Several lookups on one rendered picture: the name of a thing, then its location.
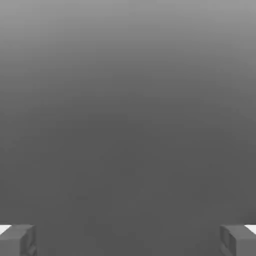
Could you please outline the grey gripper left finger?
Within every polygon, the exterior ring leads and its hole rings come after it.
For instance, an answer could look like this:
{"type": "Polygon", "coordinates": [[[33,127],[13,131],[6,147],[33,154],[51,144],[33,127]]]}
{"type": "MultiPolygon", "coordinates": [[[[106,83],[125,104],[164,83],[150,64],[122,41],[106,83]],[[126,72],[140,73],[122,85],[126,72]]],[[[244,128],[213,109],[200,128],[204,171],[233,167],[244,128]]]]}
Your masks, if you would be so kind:
{"type": "Polygon", "coordinates": [[[0,224],[0,256],[38,256],[36,226],[0,224]]]}

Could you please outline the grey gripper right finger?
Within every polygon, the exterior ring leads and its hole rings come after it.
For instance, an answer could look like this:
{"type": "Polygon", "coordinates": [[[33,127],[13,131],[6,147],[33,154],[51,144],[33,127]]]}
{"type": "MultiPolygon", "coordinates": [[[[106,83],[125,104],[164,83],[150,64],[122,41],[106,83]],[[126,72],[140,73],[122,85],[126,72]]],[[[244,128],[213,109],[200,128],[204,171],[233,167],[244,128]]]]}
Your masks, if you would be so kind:
{"type": "Polygon", "coordinates": [[[256,256],[256,224],[221,225],[222,256],[256,256]]]}

